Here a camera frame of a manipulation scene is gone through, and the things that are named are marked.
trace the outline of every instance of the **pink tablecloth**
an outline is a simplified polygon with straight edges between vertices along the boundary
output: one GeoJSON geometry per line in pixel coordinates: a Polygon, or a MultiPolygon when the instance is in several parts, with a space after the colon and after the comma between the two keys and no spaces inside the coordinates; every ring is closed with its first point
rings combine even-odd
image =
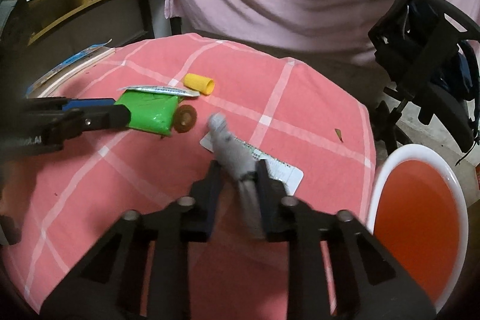
{"type": "MultiPolygon", "coordinates": [[[[217,84],[210,97],[191,103],[198,122],[190,132],[165,139],[91,132],[45,156],[23,239],[3,252],[13,283],[35,310],[123,211],[162,209],[203,178],[213,156],[199,141],[213,112],[224,112],[239,138],[304,172],[296,196],[365,219],[375,161],[367,110],[298,60],[195,34],[173,36],[118,48],[54,95],[118,98],[117,88],[174,86],[187,72],[217,84]]],[[[193,319],[284,318],[286,247],[249,240],[234,190],[226,187],[211,242],[190,246],[193,319]]]]}

